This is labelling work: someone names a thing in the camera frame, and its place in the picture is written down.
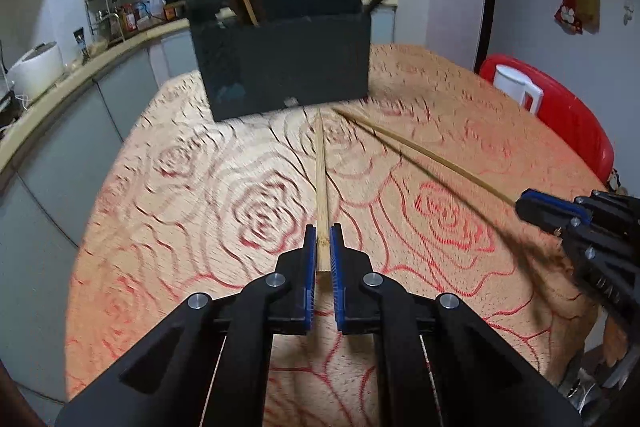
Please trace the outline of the person's right hand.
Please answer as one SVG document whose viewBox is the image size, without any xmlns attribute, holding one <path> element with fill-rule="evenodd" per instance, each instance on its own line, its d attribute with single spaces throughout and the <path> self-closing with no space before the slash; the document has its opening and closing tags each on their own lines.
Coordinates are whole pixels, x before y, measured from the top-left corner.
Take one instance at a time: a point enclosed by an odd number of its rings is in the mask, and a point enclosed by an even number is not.
<svg viewBox="0 0 640 427">
<path fill-rule="evenodd" d="M 629 341 L 626 332 L 609 315 L 605 320 L 603 331 L 603 358 L 607 367 L 614 367 L 626 357 Z"/>
</svg>

